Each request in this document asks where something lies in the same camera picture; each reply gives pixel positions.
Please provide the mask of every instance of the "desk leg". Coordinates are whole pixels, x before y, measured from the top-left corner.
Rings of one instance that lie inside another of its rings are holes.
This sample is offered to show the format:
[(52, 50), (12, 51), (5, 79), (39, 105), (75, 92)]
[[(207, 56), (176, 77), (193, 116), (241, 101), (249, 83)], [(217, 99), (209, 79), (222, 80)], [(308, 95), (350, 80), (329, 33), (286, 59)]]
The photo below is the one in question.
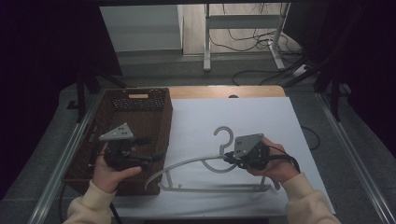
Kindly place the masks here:
[(289, 5), (290, 3), (286, 3), (284, 10), (281, 12), (280, 16), (279, 16), (279, 20), (277, 22), (277, 28), (276, 28), (276, 33), (274, 36), (274, 40), (273, 41), (268, 41), (268, 44), (270, 45), (269, 48), (271, 50), (271, 53), (274, 57), (275, 63), (276, 63), (276, 67), (278, 70), (284, 70), (285, 69), (285, 65), (282, 62), (282, 58), (279, 55), (279, 52), (277, 50), (277, 46), (278, 46), (278, 42), (279, 42), (279, 38), (280, 38), (280, 33), (283, 30), (283, 25), (285, 24), (285, 19), (286, 19), (286, 15), (289, 9)]
[(210, 71), (210, 42), (209, 42), (209, 26), (210, 26), (210, 15), (209, 15), (209, 4), (205, 5), (205, 51), (204, 51), (204, 71)]

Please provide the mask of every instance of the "wall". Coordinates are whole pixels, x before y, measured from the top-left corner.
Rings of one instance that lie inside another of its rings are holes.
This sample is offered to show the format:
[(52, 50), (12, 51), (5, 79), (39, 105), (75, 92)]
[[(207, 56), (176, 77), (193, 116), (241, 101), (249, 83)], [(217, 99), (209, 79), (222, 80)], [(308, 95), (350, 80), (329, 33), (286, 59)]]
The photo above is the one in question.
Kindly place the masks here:
[(179, 6), (100, 9), (116, 52), (181, 49)]

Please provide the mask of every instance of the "brown woven basket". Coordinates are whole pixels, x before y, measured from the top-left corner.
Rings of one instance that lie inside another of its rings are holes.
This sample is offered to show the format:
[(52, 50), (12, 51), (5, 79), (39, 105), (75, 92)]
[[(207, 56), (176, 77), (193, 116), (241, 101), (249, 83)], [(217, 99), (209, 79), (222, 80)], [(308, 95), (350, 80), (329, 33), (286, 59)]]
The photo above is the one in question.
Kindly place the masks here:
[[(104, 93), (88, 130), (83, 135), (73, 160), (64, 174), (63, 182), (84, 194), (92, 179), (89, 167), (91, 154), (103, 146), (99, 136), (127, 123), (136, 137), (151, 137), (149, 145), (137, 147), (136, 154), (150, 156), (166, 152), (172, 122), (172, 102), (169, 90), (163, 89), (125, 89), (107, 90)], [(163, 168), (163, 161), (156, 161), (139, 175), (124, 179), (117, 195), (154, 195), (159, 194), (159, 176), (144, 189), (146, 180)]]

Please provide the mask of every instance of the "white desk frame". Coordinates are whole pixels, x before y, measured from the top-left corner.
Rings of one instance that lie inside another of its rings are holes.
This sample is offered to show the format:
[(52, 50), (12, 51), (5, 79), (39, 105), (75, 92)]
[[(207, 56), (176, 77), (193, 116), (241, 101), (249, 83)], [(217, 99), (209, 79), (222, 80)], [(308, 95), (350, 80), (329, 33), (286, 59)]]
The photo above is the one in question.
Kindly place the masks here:
[(213, 29), (276, 29), (273, 41), (268, 41), (269, 49), (274, 57), (278, 70), (284, 70), (285, 65), (279, 56), (277, 46), (280, 33), (289, 10), (290, 3), (286, 3), (285, 9), (280, 15), (213, 15), (210, 16), (210, 4), (205, 5), (205, 50), (204, 71), (210, 71), (210, 38), (209, 31)]

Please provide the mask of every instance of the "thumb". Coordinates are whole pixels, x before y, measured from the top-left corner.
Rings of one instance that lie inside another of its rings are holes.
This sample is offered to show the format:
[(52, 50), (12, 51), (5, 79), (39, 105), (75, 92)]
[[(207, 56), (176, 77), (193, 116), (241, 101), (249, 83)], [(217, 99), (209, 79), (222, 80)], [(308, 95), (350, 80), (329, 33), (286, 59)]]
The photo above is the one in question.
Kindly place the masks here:
[(140, 166), (128, 168), (126, 170), (120, 171), (120, 179), (125, 179), (127, 177), (138, 175), (140, 174), (140, 172), (142, 172), (142, 167)]

